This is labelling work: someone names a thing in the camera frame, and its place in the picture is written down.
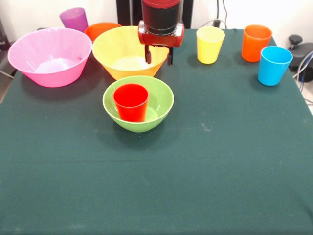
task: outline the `purple cup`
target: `purple cup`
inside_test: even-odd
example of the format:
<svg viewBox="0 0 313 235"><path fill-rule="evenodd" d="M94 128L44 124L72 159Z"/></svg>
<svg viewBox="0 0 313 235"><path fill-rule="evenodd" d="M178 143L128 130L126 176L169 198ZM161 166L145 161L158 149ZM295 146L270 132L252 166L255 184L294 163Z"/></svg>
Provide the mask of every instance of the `purple cup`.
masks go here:
<svg viewBox="0 0 313 235"><path fill-rule="evenodd" d="M85 10L81 7L66 10L60 14L60 19L65 28L73 28L85 32L88 28Z"/></svg>

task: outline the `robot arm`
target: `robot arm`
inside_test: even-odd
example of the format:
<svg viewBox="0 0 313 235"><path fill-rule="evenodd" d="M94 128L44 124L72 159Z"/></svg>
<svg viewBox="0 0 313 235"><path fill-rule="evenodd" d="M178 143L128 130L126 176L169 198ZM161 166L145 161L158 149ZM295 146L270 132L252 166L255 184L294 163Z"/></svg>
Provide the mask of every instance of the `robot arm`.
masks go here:
<svg viewBox="0 0 313 235"><path fill-rule="evenodd" d="M142 0L143 20L139 22L139 40L145 45L146 62L151 63L149 46L167 47L167 64L173 64L173 48L180 47L184 25L179 23L180 0Z"/></svg>

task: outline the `green bowl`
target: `green bowl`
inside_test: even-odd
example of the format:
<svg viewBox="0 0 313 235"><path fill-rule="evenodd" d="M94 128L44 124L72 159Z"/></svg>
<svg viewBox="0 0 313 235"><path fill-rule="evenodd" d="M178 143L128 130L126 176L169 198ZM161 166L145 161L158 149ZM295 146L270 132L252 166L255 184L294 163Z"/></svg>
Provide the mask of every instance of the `green bowl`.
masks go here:
<svg viewBox="0 0 313 235"><path fill-rule="evenodd" d="M148 104L144 122L129 122L120 119L113 94L125 84L139 84L148 91ZM174 104L171 88L161 80L149 76L130 76L113 82L103 94L103 106L111 118L121 127L133 132L146 132L159 125Z"/></svg>

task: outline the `pink bowl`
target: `pink bowl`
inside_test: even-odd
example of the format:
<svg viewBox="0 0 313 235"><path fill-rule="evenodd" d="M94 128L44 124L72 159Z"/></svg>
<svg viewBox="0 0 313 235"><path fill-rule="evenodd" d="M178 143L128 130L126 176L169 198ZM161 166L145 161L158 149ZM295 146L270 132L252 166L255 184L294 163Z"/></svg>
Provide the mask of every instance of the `pink bowl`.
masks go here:
<svg viewBox="0 0 313 235"><path fill-rule="evenodd" d="M62 87L82 74L91 53L90 38L75 29L47 28L18 39L9 49L10 64L44 87Z"/></svg>

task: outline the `blue cup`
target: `blue cup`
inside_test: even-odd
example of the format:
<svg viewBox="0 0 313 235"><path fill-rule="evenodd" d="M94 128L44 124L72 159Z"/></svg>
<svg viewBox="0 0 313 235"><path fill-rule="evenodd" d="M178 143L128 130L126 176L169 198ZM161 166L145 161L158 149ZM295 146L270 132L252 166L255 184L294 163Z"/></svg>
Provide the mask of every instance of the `blue cup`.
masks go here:
<svg viewBox="0 0 313 235"><path fill-rule="evenodd" d="M259 82L265 86L276 86L282 79L292 54L282 47L265 47L261 51Z"/></svg>

